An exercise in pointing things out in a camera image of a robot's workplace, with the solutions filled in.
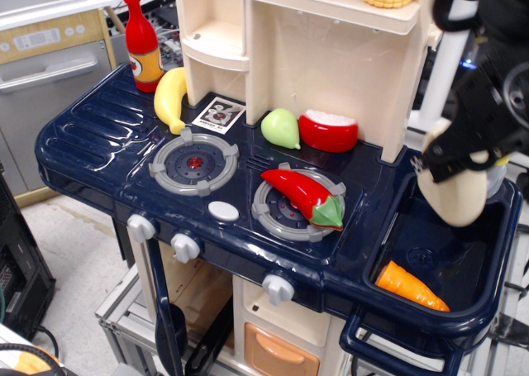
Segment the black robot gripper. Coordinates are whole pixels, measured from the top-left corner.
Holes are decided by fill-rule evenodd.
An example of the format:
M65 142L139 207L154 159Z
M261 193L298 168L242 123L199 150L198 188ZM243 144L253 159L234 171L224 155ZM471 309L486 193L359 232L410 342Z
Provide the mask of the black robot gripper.
M442 183L484 171L511 153L528 154L528 62L485 60L456 89L457 111L421 154L421 169Z

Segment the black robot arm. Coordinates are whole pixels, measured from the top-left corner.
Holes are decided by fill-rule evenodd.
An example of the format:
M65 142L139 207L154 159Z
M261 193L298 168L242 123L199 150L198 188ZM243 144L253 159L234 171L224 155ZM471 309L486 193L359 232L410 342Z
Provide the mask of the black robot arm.
M441 183L528 151L528 0L435 0L433 20L486 37L476 68L456 83L454 120L415 161Z

